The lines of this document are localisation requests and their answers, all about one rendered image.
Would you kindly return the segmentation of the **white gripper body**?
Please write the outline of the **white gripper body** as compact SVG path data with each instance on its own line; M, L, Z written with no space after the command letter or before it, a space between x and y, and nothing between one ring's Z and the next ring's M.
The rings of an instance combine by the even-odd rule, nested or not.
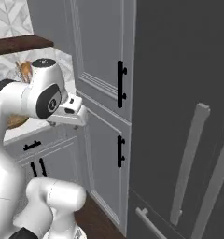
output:
M77 113L73 113L70 108L59 107L50 117L47 118L47 121L85 126L88 121L87 109L82 105Z

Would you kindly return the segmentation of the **brown wooden bowl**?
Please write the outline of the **brown wooden bowl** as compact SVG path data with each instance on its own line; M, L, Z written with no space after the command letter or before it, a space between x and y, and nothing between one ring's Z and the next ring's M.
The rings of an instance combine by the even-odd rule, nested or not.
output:
M20 116L20 115L10 115L7 120L7 129L11 130L17 127L20 127L28 120L28 117L26 116Z

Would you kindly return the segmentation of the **grey base cupboard door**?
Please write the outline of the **grey base cupboard door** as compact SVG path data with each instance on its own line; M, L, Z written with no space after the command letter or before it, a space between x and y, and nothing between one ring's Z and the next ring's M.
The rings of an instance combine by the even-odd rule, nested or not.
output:
M57 146L45 149L35 155L37 171L42 175L39 159L46 167L47 177L80 183L77 140L70 138Z
M23 185L23 190L21 192L22 198L24 198L26 196L26 187L27 187L28 183L34 178L34 173L31 168L31 165L30 165L31 162L35 163L35 168L37 171L35 156L27 157L27 158L24 158L24 159L21 159L20 161L18 161L18 165L22 167L24 174L25 174L25 182Z

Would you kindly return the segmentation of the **wooden utensils in pot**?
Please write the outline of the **wooden utensils in pot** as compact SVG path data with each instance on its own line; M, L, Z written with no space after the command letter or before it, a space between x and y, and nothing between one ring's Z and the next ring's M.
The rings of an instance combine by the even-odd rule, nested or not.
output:
M16 66L21 81L24 83L30 83L33 75L31 63L29 61L25 61L24 63L16 62Z

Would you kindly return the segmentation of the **tall grey cupboard door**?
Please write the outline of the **tall grey cupboard door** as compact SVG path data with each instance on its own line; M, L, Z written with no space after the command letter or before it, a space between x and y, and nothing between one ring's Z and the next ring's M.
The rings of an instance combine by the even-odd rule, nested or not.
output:
M136 0L71 0L77 91L126 120L132 117ZM118 61L127 98L118 108Z

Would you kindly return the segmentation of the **dark wooden shelf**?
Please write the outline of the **dark wooden shelf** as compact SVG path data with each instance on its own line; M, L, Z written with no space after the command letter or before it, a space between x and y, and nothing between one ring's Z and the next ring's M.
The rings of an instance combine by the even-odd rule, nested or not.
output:
M32 49L53 47L54 43L41 36L23 35L0 39L0 55L22 52Z

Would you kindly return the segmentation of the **dark grey freezer drawer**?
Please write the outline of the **dark grey freezer drawer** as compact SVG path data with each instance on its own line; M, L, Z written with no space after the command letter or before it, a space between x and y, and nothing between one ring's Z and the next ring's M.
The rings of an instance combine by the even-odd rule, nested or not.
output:
M129 190L128 203L127 239L158 239L136 215L135 209L137 207L148 210L147 217L167 239L185 239L133 190Z

